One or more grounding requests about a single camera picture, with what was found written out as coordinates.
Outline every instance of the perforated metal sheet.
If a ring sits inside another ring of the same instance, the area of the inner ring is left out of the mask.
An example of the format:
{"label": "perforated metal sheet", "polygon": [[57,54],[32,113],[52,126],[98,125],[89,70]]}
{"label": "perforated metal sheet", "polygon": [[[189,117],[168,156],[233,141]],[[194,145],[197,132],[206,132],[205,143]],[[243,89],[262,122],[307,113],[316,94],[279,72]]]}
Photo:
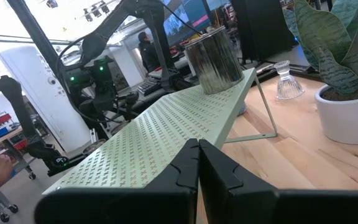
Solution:
{"label": "perforated metal sheet", "polygon": [[44,194],[65,187],[144,187],[190,138],[221,148],[256,76],[205,95],[201,86],[162,97]]}

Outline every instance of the wooden tabletop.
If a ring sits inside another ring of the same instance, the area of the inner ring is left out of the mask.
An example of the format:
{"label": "wooden tabletop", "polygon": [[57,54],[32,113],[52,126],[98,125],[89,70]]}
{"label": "wooden tabletop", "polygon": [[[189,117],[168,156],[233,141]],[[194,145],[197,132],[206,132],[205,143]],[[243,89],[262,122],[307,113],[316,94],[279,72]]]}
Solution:
{"label": "wooden tabletop", "polygon": [[[276,99],[278,77],[262,83],[277,124],[278,137],[229,143],[223,152],[280,189],[358,190],[358,145],[328,139],[320,125],[314,93],[323,83],[296,79],[305,93],[292,100]],[[247,112],[238,117],[229,138],[273,131],[258,88],[246,97]],[[198,213],[206,221],[202,200]]]}
{"label": "wooden tabletop", "polygon": [[15,135],[19,134],[20,132],[22,132],[22,130],[23,130],[23,129],[20,127],[20,128],[17,128],[16,130],[10,132],[9,134],[7,134],[7,135],[1,137],[1,138],[0,138],[0,144],[1,144],[3,141],[5,141],[5,140],[7,140],[7,139],[10,139],[11,137],[14,137]]}

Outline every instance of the silver metal can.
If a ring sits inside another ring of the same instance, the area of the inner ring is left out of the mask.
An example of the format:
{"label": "silver metal can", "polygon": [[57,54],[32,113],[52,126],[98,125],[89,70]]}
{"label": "silver metal can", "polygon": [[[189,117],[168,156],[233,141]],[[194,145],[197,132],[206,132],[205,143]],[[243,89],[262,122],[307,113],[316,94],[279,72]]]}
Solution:
{"label": "silver metal can", "polygon": [[190,42],[185,50],[189,65],[206,94],[227,90],[244,78],[224,27]]}

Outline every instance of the monitor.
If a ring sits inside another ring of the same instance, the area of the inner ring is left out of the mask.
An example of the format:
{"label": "monitor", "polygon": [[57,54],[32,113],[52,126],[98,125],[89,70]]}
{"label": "monitor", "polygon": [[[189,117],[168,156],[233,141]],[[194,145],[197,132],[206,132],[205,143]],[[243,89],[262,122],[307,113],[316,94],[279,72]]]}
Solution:
{"label": "monitor", "polygon": [[[164,4],[173,10],[184,22],[198,31],[211,25],[207,9],[201,0],[164,0]],[[168,11],[165,11],[164,29],[170,46],[177,45],[182,40],[195,34],[195,31],[185,26]]]}

